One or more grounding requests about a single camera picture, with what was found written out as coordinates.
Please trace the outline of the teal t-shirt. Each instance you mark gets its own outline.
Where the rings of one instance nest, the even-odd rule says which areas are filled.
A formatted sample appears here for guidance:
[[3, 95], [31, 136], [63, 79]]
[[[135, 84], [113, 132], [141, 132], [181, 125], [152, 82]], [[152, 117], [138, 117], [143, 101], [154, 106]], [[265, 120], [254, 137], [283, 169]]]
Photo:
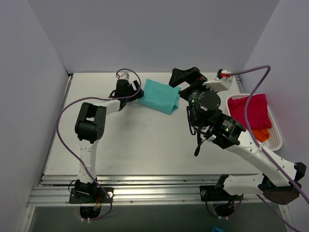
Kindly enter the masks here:
[[179, 107], [180, 87], [170, 87], [150, 79], [146, 79], [144, 96], [138, 103], [151, 109], [171, 115]]

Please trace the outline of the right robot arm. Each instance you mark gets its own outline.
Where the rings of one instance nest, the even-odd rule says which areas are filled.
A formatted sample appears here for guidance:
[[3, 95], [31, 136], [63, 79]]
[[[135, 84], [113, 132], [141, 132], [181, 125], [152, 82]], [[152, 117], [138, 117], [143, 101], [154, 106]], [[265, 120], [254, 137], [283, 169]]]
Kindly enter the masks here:
[[169, 85], [177, 87], [188, 102], [186, 108], [189, 130], [197, 144], [209, 142], [232, 152], [258, 169], [256, 175], [221, 175], [214, 188], [219, 199], [242, 194], [264, 196], [269, 201], [287, 205], [299, 196], [305, 196], [299, 183], [306, 173], [303, 163], [293, 163], [278, 156], [254, 139], [252, 129], [241, 125], [219, 108], [220, 91], [230, 89], [233, 73], [219, 70], [216, 79], [208, 80], [197, 67], [188, 70], [173, 69]]

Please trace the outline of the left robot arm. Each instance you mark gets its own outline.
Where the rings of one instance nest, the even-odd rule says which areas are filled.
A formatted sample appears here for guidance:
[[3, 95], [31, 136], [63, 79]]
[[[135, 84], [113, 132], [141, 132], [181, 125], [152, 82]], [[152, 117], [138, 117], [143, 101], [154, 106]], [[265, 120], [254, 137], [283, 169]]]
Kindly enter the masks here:
[[119, 79], [108, 101], [82, 104], [75, 124], [75, 133], [80, 141], [79, 158], [82, 163], [74, 187], [85, 202], [93, 202], [98, 195], [98, 187], [95, 183], [96, 153], [98, 142], [105, 131], [106, 117], [121, 111], [128, 102], [143, 96], [144, 92], [139, 81], [130, 82], [128, 79]]

